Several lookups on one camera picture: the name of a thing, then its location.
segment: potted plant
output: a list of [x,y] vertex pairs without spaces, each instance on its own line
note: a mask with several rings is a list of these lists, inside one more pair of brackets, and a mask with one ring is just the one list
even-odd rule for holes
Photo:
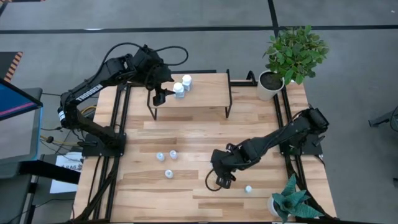
[[270,36],[272,44],[264,53],[268,55],[269,70],[260,74],[257,95],[261,100],[271,99],[291,81],[301,84],[304,77],[315,77],[312,70],[326,59],[329,48],[319,35],[311,34],[311,26],[288,29],[277,38]]
[[269,198],[268,209],[274,216],[281,217],[283,223],[290,215],[302,218],[323,216],[321,212],[304,203],[310,198],[305,195],[306,192],[306,190],[296,192],[296,177],[292,175],[282,193],[272,194],[272,197]]

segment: wooden tabletop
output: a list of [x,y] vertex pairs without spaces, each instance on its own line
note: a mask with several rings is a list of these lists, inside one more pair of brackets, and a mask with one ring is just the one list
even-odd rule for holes
[[229,88],[227,73],[202,73],[202,74],[173,74],[175,82],[162,84],[162,88],[173,90],[174,83],[182,82],[184,75],[192,77],[192,89],[185,92],[183,99],[167,97],[166,102],[160,106],[154,106],[152,97],[155,91],[150,93],[151,108],[189,108],[189,107],[225,107],[229,106]]
[[[115,92],[116,87],[101,91],[95,122],[109,125]],[[164,108],[154,121],[146,106],[147,90],[132,88],[127,145],[119,166],[112,222],[280,221],[267,209],[268,198],[281,192],[287,182],[278,146],[268,150],[258,164],[234,173],[237,181],[230,189],[210,192],[205,187],[214,149],[225,149],[229,142],[237,144],[247,138],[265,136],[278,128],[272,100],[259,100],[254,87],[232,87],[232,92],[233,107],[228,119],[224,108]],[[288,85],[287,93],[293,114],[308,107],[302,85]],[[284,113],[281,96],[280,103]],[[167,154],[170,150],[178,152],[177,160],[171,160],[169,155],[163,162],[156,159],[156,152]],[[90,157],[83,164],[74,204],[76,214],[87,205],[96,160],[97,157]],[[314,156],[302,156],[302,160],[309,191],[327,213],[335,215],[323,165]],[[165,177],[166,169],[174,171],[173,179]],[[246,185],[253,188],[249,194],[244,192]],[[105,206],[103,202],[100,217],[104,217]]]

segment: white pot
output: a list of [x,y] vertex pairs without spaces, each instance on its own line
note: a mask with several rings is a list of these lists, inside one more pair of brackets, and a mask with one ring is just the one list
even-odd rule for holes
[[266,87],[261,85],[260,78],[266,72],[271,72],[271,71],[270,70],[263,71],[259,76],[259,81],[257,84],[257,96],[260,98],[260,100],[264,101],[272,99],[272,97],[274,97],[274,95],[277,94],[285,86],[284,79],[282,79],[282,86],[278,90],[268,90]]
[[271,215],[279,217],[278,213],[275,210],[274,199],[272,198],[272,196],[268,198],[267,206],[268,206],[268,211],[271,213]]

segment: white bottle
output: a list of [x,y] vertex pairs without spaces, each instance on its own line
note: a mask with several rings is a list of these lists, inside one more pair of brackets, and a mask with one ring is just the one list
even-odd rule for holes
[[164,161],[164,159],[165,159],[163,153],[161,153],[161,152],[158,152],[158,153],[156,154],[156,158],[157,158],[159,161]]
[[244,191],[245,191],[246,193],[250,193],[251,190],[252,190],[252,188],[251,188],[250,185],[247,185],[247,186],[244,188]]
[[177,152],[176,152],[175,150],[171,150],[171,151],[170,151],[170,157],[171,157],[172,159],[177,159]]
[[184,94],[184,87],[182,86],[181,83],[174,83],[173,91],[175,92],[174,96],[175,96],[177,99],[184,98],[184,96],[185,96],[185,94]]
[[182,77],[182,85],[185,90],[190,91],[192,89],[192,77],[190,75],[184,75]]
[[173,171],[171,171],[171,170],[166,170],[164,172],[164,175],[166,175],[166,177],[169,179],[173,178],[173,176],[174,176]]

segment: monitor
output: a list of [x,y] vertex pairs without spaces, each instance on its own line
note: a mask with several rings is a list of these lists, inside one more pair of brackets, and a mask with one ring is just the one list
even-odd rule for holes
[[0,79],[0,121],[42,106],[43,103],[33,96]]

